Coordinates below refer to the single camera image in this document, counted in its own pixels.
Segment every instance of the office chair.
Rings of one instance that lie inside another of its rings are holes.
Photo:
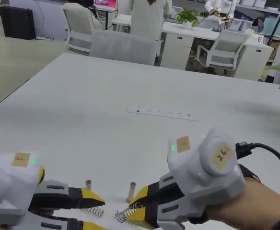
[[[110,30],[95,30],[90,56],[144,65],[154,65],[157,41]]]
[[[222,30],[210,50],[198,46],[196,60],[207,68],[215,66],[235,70],[239,53],[248,38],[246,34]]]
[[[67,26],[67,49],[90,52],[94,24],[91,11],[87,8],[63,6]]]

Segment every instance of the metal cylinder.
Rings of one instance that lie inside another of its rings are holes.
[[[86,180],[86,189],[91,191],[91,180]]]
[[[136,183],[131,182],[129,186],[129,192],[128,192],[128,197],[126,198],[126,202],[130,203],[132,199],[134,198],[135,195],[135,189],[136,189]]]

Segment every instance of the floor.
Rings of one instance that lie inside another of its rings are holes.
[[[0,18],[0,101],[63,52],[60,42],[6,38]]]

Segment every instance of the led indicator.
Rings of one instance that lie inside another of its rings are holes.
[[[31,165],[37,165],[37,160],[36,160],[36,158],[33,158],[33,159],[31,160]]]

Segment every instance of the socket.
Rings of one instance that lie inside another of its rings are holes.
[[[127,112],[133,114],[162,116],[162,117],[176,118],[176,119],[183,119],[183,120],[190,120],[190,121],[199,121],[195,119],[193,116],[191,116],[191,113],[178,112],[172,109],[148,108],[144,106],[143,107],[128,106]]]

